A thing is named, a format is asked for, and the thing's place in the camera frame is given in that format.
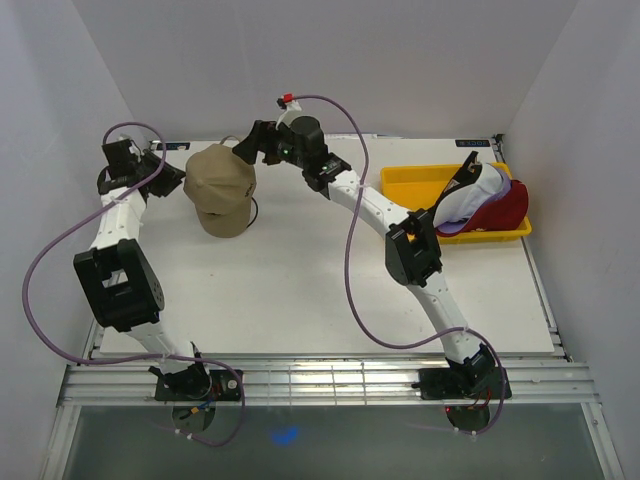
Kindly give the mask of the beige baseball cap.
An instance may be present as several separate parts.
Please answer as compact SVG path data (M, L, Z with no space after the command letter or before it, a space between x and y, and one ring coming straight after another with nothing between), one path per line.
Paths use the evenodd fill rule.
M189 157L183 190L193 203L200 225L217 238L234 238L249 226L257 186L253 165L232 148L212 144Z

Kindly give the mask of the black and white cap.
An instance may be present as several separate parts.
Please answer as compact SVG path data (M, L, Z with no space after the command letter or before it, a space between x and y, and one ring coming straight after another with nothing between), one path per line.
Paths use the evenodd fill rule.
M433 225L443 233L459 233L481 207L502 199L510 189L506 173L480 162L478 152L472 151L432 207Z

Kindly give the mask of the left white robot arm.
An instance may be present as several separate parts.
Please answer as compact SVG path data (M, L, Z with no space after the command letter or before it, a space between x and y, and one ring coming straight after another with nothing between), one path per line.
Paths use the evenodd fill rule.
M185 172L131 140L102 147L107 166L97 179L101 203L113 206L100 217L90 248L77 254L73 266L97 323L136 340L148 353L160 356L150 368L169 391L201 399L212 387L212 376L198 361L192 342L174 340L161 322L165 297L160 281L139 245L142 216L150 196L166 197L182 184Z

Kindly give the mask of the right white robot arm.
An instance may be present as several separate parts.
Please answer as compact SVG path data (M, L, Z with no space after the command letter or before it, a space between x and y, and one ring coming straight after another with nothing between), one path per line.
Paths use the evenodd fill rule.
M506 375L495 350L469 327L443 273L441 249L428 211L410 211L364 183L364 177L331 152L317 119L301 116L289 123L255 121L233 152L249 165L262 155L266 164L298 167L306 184L352 212L384 240L385 267L422 306L441 341L447 374L462 397L484 393L505 398Z

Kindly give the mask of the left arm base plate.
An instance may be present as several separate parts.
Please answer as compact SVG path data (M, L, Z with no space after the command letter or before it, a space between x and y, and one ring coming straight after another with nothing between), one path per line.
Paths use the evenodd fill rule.
M183 393L174 393L161 380L157 380L152 398L161 402L205 402L212 398L219 402L240 401L243 394L240 391L239 381L228 370L210 370L211 380L207 383L209 389L201 396L189 396Z

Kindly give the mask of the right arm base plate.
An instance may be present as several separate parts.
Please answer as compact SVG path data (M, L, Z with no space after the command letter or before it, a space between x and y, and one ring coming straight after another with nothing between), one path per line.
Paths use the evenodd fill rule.
M450 368L423 368L418 370L418 381L412 387L420 391L423 400L486 399L488 394L492 399L512 397L506 370L499 373L496 368L480 380L466 379Z

